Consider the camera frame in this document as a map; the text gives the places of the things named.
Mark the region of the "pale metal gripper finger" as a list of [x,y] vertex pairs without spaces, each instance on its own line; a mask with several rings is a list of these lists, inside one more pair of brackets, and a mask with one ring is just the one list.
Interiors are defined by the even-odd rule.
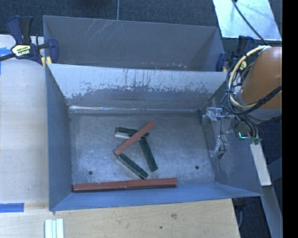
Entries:
[[227,133],[216,134],[208,142],[208,153],[211,158],[222,158],[228,150],[229,139]]
[[202,115],[202,124],[214,123],[222,119],[222,108],[207,107],[205,113]]

